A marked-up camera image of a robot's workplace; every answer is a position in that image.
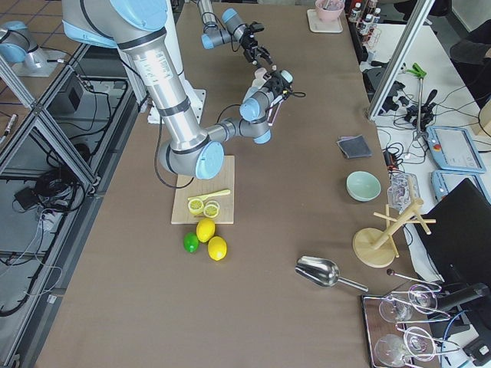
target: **metal scoop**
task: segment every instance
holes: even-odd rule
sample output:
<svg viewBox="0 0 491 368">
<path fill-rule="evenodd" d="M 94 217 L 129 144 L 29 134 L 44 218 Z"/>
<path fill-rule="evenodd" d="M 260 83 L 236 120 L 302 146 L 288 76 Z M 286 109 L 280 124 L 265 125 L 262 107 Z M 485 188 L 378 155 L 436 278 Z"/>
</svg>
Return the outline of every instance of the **metal scoop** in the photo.
<svg viewBox="0 0 491 368">
<path fill-rule="evenodd" d="M 360 289 L 365 293 L 368 292 L 368 287 L 365 285 L 348 280 L 347 278 L 342 278 L 339 275 L 338 266 L 328 259 L 304 255 L 297 260 L 295 271 L 324 288 L 330 288 L 339 281 L 353 288 Z"/>
</svg>

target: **person's arm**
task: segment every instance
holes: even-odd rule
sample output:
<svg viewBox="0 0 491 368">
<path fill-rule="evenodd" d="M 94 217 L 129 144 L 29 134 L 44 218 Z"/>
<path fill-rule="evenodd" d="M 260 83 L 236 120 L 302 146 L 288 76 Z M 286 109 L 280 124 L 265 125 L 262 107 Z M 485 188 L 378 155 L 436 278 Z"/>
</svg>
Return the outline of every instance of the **person's arm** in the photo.
<svg viewBox="0 0 491 368">
<path fill-rule="evenodd" d="M 467 64 L 483 64 L 484 58 L 491 58 L 491 19 L 452 46 L 450 58 Z"/>
</svg>

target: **person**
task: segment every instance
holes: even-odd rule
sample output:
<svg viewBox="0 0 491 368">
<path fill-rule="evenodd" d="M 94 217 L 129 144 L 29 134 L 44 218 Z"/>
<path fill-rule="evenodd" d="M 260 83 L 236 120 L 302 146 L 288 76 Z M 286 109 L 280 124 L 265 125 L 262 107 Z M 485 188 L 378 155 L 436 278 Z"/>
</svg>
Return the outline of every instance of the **person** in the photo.
<svg viewBox="0 0 491 368">
<path fill-rule="evenodd" d="M 491 97 L 491 19 L 450 48 L 450 58 L 479 107 Z"/>
</svg>

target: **pink bowl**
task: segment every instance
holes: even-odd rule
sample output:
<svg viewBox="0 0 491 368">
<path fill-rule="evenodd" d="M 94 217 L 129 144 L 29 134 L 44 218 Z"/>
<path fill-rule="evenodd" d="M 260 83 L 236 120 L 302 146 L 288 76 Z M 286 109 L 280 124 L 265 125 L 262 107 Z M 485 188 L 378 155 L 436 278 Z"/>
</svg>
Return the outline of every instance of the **pink bowl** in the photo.
<svg viewBox="0 0 491 368">
<path fill-rule="evenodd" d="M 344 11 L 344 0 L 331 0 L 329 10 L 324 10 L 322 6 L 327 0 L 315 0 L 315 11 L 321 21 L 335 21 Z"/>
</svg>

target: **light green bowl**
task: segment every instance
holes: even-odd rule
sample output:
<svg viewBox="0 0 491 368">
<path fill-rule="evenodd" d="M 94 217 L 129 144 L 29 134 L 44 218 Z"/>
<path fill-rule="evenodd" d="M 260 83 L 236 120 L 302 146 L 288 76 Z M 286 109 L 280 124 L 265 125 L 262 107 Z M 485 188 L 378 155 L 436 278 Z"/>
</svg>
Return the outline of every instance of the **light green bowl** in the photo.
<svg viewBox="0 0 491 368">
<path fill-rule="evenodd" d="M 381 182 L 366 171 L 352 172 L 346 179 L 349 195 L 360 202 L 371 201 L 381 194 Z"/>
</svg>

